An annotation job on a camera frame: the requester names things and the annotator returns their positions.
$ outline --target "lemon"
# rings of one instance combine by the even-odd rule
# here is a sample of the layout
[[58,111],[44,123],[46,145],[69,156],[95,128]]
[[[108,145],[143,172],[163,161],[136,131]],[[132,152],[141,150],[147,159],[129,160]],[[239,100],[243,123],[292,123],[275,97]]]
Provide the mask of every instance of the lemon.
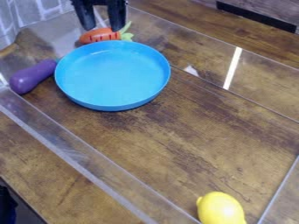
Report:
[[239,202],[224,192],[209,192],[196,201],[201,224],[247,224]]

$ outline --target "toy carrot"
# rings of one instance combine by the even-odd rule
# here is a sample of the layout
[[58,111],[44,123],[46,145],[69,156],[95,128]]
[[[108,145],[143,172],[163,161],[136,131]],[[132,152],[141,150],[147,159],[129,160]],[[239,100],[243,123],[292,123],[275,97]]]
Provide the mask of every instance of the toy carrot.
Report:
[[125,33],[129,26],[131,22],[128,22],[124,28],[116,32],[113,32],[108,27],[88,31],[78,37],[78,42],[81,44],[89,44],[103,40],[116,40],[116,39],[132,41],[132,37],[135,35],[132,33]]

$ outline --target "toy vegetable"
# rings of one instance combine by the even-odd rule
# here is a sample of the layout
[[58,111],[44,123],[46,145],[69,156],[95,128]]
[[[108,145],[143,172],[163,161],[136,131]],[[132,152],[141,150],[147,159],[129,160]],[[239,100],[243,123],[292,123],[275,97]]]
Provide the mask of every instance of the toy vegetable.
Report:
[[239,202],[224,192],[209,192],[196,201],[201,224],[247,224]]
[[103,40],[116,40],[116,39],[132,41],[132,37],[135,35],[127,32],[129,26],[131,22],[128,22],[124,28],[116,32],[113,32],[108,27],[103,27],[96,30],[88,31],[78,37],[78,42],[81,44],[89,44]]

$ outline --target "blue plate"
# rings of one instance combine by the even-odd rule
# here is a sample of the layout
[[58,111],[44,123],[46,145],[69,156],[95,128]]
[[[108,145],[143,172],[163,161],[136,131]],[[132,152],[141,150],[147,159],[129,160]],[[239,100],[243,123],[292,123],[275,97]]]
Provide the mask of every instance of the blue plate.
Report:
[[64,94],[82,107],[133,109],[161,92],[171,77],[165,57],[149,46],[121,40],[81,46],[54,70]]

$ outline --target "orange carrot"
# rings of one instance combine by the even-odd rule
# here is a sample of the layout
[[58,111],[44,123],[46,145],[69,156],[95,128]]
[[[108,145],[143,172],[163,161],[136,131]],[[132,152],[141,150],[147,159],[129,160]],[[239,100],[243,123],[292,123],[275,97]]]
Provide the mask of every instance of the orange carrot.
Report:
[[129,25],[131,25],[131,22],[128,22],[125,27],[120,31],[116,31],[116,32],[112,32],[111,28],[108,27],[88,31],[78,37],[78,42],[81,44],[89,44],[103,40],[116,40],[116,39],[131,40],[131,38],[133,37],[133,34],[125,33]]

